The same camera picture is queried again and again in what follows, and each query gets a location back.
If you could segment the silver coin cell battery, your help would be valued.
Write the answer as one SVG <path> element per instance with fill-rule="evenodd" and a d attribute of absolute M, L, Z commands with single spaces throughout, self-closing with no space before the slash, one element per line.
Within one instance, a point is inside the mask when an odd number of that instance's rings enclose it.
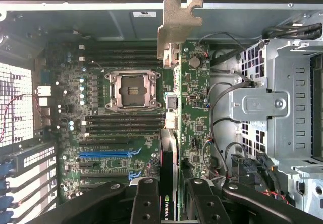
<path fill-rule="evenodd" d="M 191 68 L 198 68 L 200 67 L 201 65 L 201 60 L 199 57 L 197 56 L 192 56 L 189 60 L 188 60 L 188 65 L 191 67 Z"/>

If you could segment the small white case sticker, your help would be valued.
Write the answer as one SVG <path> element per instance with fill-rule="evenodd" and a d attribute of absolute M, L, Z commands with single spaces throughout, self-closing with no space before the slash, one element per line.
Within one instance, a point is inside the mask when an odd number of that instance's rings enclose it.
<path fill-rule="evenodd" d="M 157 13 L 155 11 L 133 11 L 134 18 L 156 18 Z"/>

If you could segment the long black expansion slot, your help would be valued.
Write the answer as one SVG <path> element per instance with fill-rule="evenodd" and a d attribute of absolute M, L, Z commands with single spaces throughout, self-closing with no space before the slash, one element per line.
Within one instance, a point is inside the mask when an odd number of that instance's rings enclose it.
<path fill-rule="evenodd" d="M 103 172 L 103 173 L 80 173 L 79 180 L 81 184 L 100 184 L 110 181 L 116 181 L 123 184 L 129 184 L 131 180 L 142 177 L 142 171 L 129 172 Z"/>
<path fill-rule="evenodd" d="M 129 144 L 128 139 L 124 138 L 102 138 L 102 139 L 87 139 L 79 142 L 79 146 L 103 146 L 103 145 L 124 145 Z"/>

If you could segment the green motherboard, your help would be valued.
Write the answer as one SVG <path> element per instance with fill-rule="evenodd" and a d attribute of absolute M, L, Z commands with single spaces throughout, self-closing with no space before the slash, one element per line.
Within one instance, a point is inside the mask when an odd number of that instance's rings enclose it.
<path fill-rule="evenodd" d="M 153 45 L 155 42 L 49 42 L 42 52 L 44 64 L 40 70 L 40 85 L 38 94 L 44 94 L 46 102 L 42 103 L 42 122 L 58 142 L 58 178 L 60 199 L 62 202 L 82 195 L 98 185 L 81 184 L 80 173 L 113 173 L 142 171 L 142 177 L 160 177 L 160 131 L 165 123 L 165 104 L 163 94 L 171 92 L 173 83 L 163 79 L 166 73 L 160 67 L 89 67 L 89 61 L 80 61 L 80 56 L 87 58 L 153 58 L 147 56 L 105 56 L 88 57 L 90 51 L 156 51 L 157 50 L 79 50 L 78 45 L 95 44 L 128 44 Z M 188 60 L 197 56 L 201 60 L 200 67 L 194 69 L 188 65 Z M 182 45 L 182 124 L 181 124 L 181 168 L 187 167 L 189 175 L 207 178 L 209 171 L 209 150 L 204 150 L 204 143 L 210 139 L 209 132 L 209 89 L 210 89 L 210 49 L 205 43 L 188 41 Z M 158 101 L 162 107 L 152 111 L 130 111 L 115 113 L 105 108 L 109 99 L 109 90 L 105 74 L 116 70 L 154 70 L 161 73 L 157 81 Z M 141 137 L 99 137 L 85 138 L 84 133 L 116 133 L 144 131 L 99 131 L 86 132 L 86 116 L 102 115 L 163 115 L 161 120 L 129 120 L 129 121 L 160 121 L 163 123 L 157 136 Z M 124 138 L 129 144 L 79 146 L 80 141 L 87 139 Z M 85 150 L 128 150 L 142 148 L 138 155 L 132 158 L 90 158 L 81 159 L 80 151 Z M 101 168 L 79 169 L 81 162 L 101 162 Z"/>

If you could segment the CPU socket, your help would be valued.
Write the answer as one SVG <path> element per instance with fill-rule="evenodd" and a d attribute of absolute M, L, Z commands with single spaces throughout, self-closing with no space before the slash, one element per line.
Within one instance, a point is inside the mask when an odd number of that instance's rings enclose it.
<path fill-rule="evenodd" d="M 109 90 L 105 108 L 115 113 L 161 108 L 157 99 L 157 81 L 161 76 L 154 70 L 116 70 L 105 74 Z"/>

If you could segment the blue expansion slot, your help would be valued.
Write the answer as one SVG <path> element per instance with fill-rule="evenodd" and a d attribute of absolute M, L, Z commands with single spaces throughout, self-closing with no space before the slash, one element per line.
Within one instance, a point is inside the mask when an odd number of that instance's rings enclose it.
<path fill-rule="evenodd" d="M 142 148 L 128 150 L 85 150 L 78 153 L 81 159 L 90 158 L 132 158 L 141 152 Z"/>

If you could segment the open black PC case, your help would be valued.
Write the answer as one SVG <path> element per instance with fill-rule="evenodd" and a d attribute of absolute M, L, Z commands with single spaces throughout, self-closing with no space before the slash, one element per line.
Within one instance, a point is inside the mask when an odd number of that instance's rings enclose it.
<path fill-rule="evenodd" d="M 37 89 L 46 44 L 157 45 L 163 8 L 164 0 L 0 0 L 0 224 L 27 224 L 76 198 L 60 199 L 58 142 L 42 122 L 46 99 Z M 133 11 L 155 11 L 157 17 L 134 18 Z M 166 224 L 199 224 L 188 219 L 190 179 L 205 179 L 218 196 L 225 183 L 239 183 L 231 179 L 232 154 L 251 159 L 257 168 L 254 184 L 242 185 L 295 207 L 281 190 L 271 159 L 248 153 L 251 141 L 242 141 L 242 122 L 229 116 L 229 94 L 254 86 L 242 74 L 240 57 L 260 41 L 323 41 L 323 0 L 203 0 L 192 14 L 202 25 L 185 42 L 210 49 L 210 139 L 203 145 L 210 151 L 209 176 L 180 169 L 180 220 Z M 323 162 L 323 54 L 311 58 L 310 68 L 311 153 Z"/>

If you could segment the grey metal drive cage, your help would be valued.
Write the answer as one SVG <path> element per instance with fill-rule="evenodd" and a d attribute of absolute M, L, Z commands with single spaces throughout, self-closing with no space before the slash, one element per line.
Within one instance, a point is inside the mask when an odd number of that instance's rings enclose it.
<path fill-rule="evenodd" d="M 254 86 L 229 94 L 229 116 L 241 121 L 248 153 L 265 153 L 291 203 L 323 219 L 323 162 L 311 153 L 310 60 L 323 41 L 262 40 L 241 54 L 242 74 Z"/>

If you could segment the short black expansion slot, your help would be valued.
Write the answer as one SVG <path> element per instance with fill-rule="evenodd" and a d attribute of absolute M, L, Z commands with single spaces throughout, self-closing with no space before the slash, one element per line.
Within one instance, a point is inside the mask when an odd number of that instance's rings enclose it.
<path fill-rule="evenodd" d="M 79 163 L 79 169 L 95 169 L 101 168 L 101 162 L 81 162 Z"/>

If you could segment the black power connector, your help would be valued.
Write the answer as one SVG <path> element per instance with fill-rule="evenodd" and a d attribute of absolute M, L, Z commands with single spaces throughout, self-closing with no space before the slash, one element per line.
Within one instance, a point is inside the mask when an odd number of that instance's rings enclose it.
<path fill-rule="evenodd" d="M 257 168 L 249 158 L 231 155 L 231 179 L 241 184 L 254 184 Z"/>

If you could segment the black-latch RAM slot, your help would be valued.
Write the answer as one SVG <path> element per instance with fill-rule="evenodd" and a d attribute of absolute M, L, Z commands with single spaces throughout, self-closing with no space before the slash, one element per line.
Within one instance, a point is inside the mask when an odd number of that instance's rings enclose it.
<path fill-rule="evenodd" d="M 86 127 L 86 132 L 99 132 L 99 131 L 154 131 L 158 130 L 159 126 L 93 126 Z"/>
<path fill-rule="evenodd" d="M 162 62 L 160 61 L 126 61 L 126 62 L 87 62 L 89 67 L 160 67 Z"/>
<path fill-rule="evenodd" d="M 96 120 L 161 120 L 163 115 L 102 115 L 102 116 L 86 116 L 87 121 Z"/>
<path fill-rule="evenodd" d="M 90 51 L 85 53 L 88 57 L 105 57 L 105 56 L 147 56 L 157 57 L 156 51 Z"/>

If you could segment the white-latch RAM slot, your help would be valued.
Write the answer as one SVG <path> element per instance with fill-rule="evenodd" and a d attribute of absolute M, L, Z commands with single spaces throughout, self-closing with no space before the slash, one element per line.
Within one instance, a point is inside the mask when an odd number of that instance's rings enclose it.
<path fill-rule="evenodd" d="M 116 132 L 116 133 L 84 133 L 85 138 L 99 137 L 141 137 L 141 136 L 157 136 L 159 132 Z"/>
<path fill-rule="evenodd" d="M 160 121 L 90 121 L 86 123 L 87 126 L 161 126 Z"/>
<path fill-rule="evenodd" d="M 85 56 L 80 56 L 78 58 L 80 61 L 94 61 L 94 62 L 159 62 L 158 59 L 153 58 L 87 58 Z"/>
<path fill-rule="evenodd" d="M 157 50 L 153 45 L 128 45 L 128 44 L 95 44 L 95 45 L 78 45 L 79 50 Z"/>

